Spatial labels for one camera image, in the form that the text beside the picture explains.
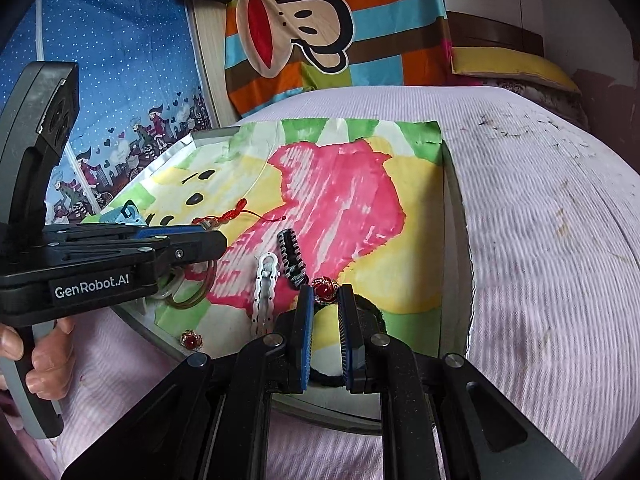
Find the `person's left hand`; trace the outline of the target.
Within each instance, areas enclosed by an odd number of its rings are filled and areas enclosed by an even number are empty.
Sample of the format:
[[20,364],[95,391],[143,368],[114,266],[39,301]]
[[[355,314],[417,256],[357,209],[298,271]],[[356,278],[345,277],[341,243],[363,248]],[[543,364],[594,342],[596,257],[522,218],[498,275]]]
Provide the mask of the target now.
[[70,390],[76,361],[74,328],[73,318],[60,318],[30,354],[32,370],[26,375],[26,386],[40,399],[62,400]]

